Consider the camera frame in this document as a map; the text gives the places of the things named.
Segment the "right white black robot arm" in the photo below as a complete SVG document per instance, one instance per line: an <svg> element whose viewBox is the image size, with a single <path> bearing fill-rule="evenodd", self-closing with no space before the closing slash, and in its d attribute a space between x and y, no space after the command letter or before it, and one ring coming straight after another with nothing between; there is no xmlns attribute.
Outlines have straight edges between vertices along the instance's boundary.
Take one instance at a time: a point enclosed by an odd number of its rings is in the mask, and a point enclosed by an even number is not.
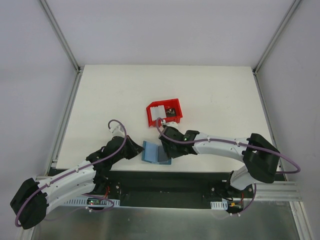
<svg viewBox="0 0 320 240"><path fill-rule="evenodd" d="M215 155L243 163L244 166L231 171L225 184L225 192L230 197L237 197L251 184L275 181L280 152L258 133L245 138L222 138L197 130L181 133L167 126L160 132L159 139L167 157L172 159L186 155Z"/></svg>

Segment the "red plastic bin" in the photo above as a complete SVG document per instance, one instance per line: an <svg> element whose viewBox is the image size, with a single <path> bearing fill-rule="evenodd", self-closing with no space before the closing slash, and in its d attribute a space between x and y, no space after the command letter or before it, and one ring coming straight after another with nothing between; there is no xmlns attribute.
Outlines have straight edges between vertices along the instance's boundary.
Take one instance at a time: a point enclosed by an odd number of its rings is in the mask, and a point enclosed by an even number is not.
<svg viewBox="0 0 320 240"><path fill-rule="evenodd" d="M149 127L155 127L157 119L161 118L168 122L180 123L183 113L178 98L153 101L146 107Z"/></svg>

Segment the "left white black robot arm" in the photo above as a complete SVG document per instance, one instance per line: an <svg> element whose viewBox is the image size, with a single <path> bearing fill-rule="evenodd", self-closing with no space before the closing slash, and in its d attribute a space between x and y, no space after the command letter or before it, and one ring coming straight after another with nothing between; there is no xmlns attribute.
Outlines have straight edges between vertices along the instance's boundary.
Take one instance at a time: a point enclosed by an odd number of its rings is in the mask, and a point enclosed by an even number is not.
<svg viewBox="0 0 320 240"><path fill-rule="evenodd" d="M138 156L144 148L129 136L114 136L74 168L36 181L26 179L10 202L15 226L27 230L39 224L52 210L79 195L102 194L113 164Z"/></svg>

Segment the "blue leather card holder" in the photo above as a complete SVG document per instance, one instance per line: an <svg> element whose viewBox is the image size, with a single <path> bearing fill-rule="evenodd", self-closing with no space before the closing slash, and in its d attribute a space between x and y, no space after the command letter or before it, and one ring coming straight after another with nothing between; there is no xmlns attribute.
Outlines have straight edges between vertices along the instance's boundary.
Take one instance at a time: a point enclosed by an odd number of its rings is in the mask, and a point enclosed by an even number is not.
<svg viewBox="0 0 320 240"><path fill-rule="evenodd" d="M146 163L155 164L155 165L171 165L172 164L172 158L168 157L167 162L158 162L158 144L144 141L143 142L143 148L142 151L142 157L141 160Z"/></svg>

